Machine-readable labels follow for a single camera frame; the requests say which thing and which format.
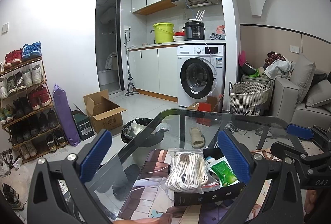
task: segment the doorway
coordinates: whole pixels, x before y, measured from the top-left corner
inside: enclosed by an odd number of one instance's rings
[[[120,0],[96,0],[95,56],[100,91],[124,90],[120,46]]]

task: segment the screw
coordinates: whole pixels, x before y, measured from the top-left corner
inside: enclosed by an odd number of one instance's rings
[[[260,155],[260,154],[255,154],[255,155],[254,155],[254,159],[256,159],[257,161],[260,161],[260,160],[262,160],[262,155]]]
[[[69,154],[68,157],[67,157],[67,159],[69,161],[73,161],[74,159],[76,159],[76,154]]]
[[[292,163],[292,160],[291,160],[289,157],[286,157],[286,158],[285,158],[285,162],[286,162],[287,164],[291,164],[291,163]]]
[[[45,161],[46,161],[46,160],[45,160],[44,158],[41,158],[41,159],[38,160],[38,164],[44,164]]]

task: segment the washing machine drum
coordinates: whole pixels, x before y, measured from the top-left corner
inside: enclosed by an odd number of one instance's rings
[[[205,61],[199,58],[190,58],[182,65],[180,81],[188,96],[200,99],[210,93],[214,75]]]

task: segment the wall switch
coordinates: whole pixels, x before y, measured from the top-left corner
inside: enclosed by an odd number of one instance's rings
[[[9,26],[9,23],[6,23],[6,24],[3,25],[3,27],[2,27],[2,33],[3,34],[8,32],[8,26]]]
[[[294,52],[294,53],[300,54],[300,48],[298,46],[290,45],[290,52]]]

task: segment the purple bag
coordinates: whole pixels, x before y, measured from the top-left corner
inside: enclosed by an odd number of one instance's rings
[[[70,145],[75,147],[80,143],[80,137],[72,118],[66,91],[61,89],[57,84],[54,85],[53,99],[65,136]]]

